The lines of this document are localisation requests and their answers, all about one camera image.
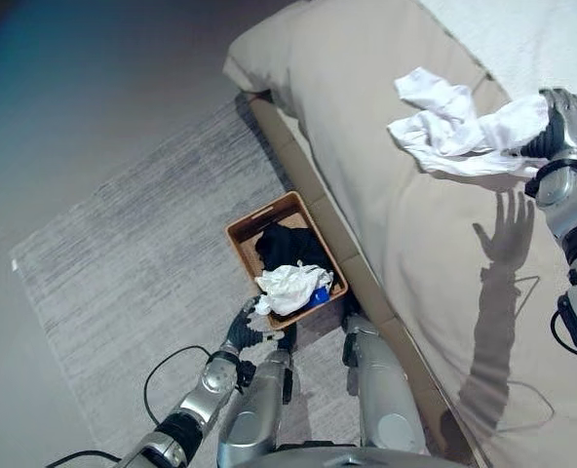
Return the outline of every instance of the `robot leg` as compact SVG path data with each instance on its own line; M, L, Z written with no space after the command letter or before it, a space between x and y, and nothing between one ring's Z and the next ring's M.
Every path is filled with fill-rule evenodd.
M250 387L226 415L219 433L217 466L236 466L273 451L282 413L285 379L291 378L290 353L278 349L258 366Z
M362 316L347 319L343 363L358 368L362 445L427 454L404 369L375 326Z

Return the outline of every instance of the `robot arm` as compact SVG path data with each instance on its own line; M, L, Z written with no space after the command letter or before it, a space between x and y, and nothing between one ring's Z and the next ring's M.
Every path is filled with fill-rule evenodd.
M183 468L209 434L235 388L247 386L255 367L240 361L244 348L265 338L249 328L255 298L241 309L219 350L207 361L198 383L153 432L147 434L116 468Z
M577 354L555 333L559 315L577 347L577 96L561 89L541 93L549 104L549 125L520 154L544 157L550 162L527 183L525 192L535 198L537 207L545 213L570 266L568 278L572 286L558 299L558 312L551 327L560 344Z

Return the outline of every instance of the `gray floor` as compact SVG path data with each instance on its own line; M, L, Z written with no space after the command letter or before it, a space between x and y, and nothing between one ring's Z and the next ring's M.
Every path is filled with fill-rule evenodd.
M286 3L33 0L0 22L0 467L92 445L9 249L232 98L227 46Z

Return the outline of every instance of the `gray rug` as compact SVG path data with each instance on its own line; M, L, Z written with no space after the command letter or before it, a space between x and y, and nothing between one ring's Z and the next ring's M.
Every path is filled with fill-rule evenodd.
M237 98L13 249L100 449L123 455L152 429L141 399L147 373L181 346L213 350L255 292L223 229L286 191L274 158ZM331 306L300 323L297 388L281 442L359 439L338 325ZM246 357L256 363L268 350ZM157 415L192 388L204 361L192 351L155 375L149 399ZM217 427L193 466L215 466Z

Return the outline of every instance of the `black cable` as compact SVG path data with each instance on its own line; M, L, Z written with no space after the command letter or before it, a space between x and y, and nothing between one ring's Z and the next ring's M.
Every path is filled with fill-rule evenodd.
M558 320L558 315L559 315L559 311L557 311L555 314L553 314L553 317L551 318L551 333L553 334L553 338L557 341L557 343L559 343L563 348L565 348L566 350L570 351L572 354L576 354L577 355L577 350L568 346L567 344L565 344L561 338L558 335L558 331L555 328L555 323Z
M67 463L68 461L73 460L74 458L78 458L80 456L101 456L102 458L106 458L107 460L114 461L115 463L117 463L118 461L120 461L122 459L122 458L119 458L115 455L112 455L112 454L107 453L106 451L102 451L102 450L83 450L83 451L77 451L76 453L70 453L69 455L65 456L64 458L57 460L57 461L54 461L50 465L46 465L46 468L55 468L57 466L62 465L63 463Z
M143 405L145 406L145 411L148 413L148 416L150 416L150 419L152 419L152 421L157 426L159 425L159 420L156 418L156 416L152 412L152 409L150 409L150 405L148 404L148 383L150 383L150 378L152 378L152 375L154 375L154 372L156 372L164 363L166 363L168 360L170 360L176 354L180 354L184 351L188 351L189 349L199 349L200 351L204 351L208 357L211 356L211 353L209 351L207 351L204 346L200 346L197 344L193 344L191 346L185 346L184 348L180 348L177 351L174 351L173 353L171 353L170 356L168 356L163 361L161 361L159 364L157 364L155 366L155 368L152 370L152 372L149 373L145 379L145 383L143 384Z

